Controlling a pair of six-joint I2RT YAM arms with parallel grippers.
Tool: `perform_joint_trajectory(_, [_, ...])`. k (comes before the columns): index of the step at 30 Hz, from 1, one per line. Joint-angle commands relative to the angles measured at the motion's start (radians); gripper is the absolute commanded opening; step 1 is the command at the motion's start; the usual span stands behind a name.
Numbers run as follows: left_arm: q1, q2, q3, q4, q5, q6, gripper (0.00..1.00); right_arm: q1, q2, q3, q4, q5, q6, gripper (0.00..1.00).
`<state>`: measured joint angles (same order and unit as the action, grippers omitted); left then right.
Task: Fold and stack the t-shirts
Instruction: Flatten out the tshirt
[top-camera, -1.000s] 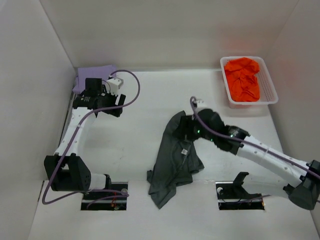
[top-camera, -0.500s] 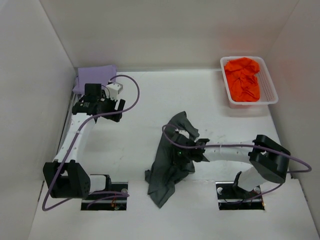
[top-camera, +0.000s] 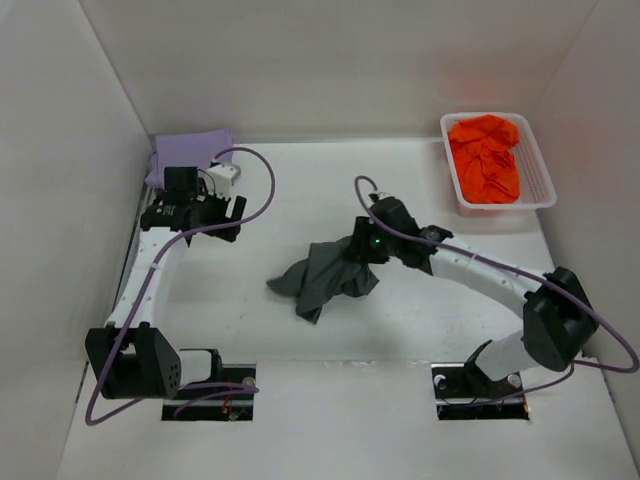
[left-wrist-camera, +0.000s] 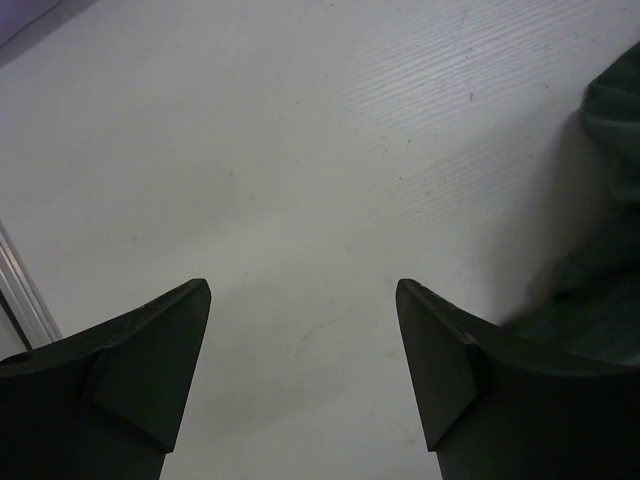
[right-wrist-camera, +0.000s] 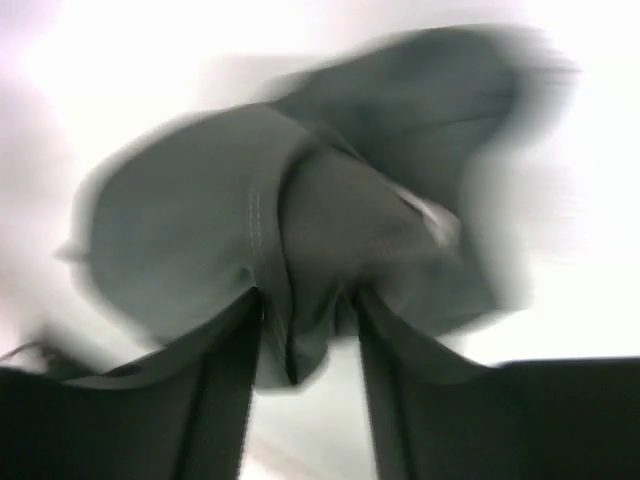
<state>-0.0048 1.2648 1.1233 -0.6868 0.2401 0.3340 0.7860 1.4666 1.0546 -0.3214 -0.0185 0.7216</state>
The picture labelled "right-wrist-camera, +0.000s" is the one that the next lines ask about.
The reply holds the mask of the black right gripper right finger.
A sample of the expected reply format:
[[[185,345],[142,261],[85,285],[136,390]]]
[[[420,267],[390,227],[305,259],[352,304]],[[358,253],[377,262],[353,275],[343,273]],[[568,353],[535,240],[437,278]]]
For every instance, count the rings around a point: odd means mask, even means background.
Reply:
[[[355,300],[382,479],[635,479],[635,358],[474,363]]]

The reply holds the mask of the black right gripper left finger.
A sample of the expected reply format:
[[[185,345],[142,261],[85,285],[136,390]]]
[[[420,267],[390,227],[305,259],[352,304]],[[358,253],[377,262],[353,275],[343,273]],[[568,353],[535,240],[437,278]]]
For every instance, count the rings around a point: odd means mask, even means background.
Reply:
[[[5,479],[234,479],[262,309],[248,291],[166,349],[65,382],[1,372]]]

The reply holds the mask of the grey t-shirt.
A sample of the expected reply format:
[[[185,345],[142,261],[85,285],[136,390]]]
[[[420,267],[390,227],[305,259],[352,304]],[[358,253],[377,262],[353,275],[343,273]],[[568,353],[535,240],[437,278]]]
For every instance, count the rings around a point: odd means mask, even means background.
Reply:
[[[281,96],[169,124],[85,183],[82,280],[169,343],[260,302],[257,384],[304,382],[373,289],[425,336],[519,307],[511,232],[474,208],[484,159],[539,134],[571,72],[531,32],[415,31]]]

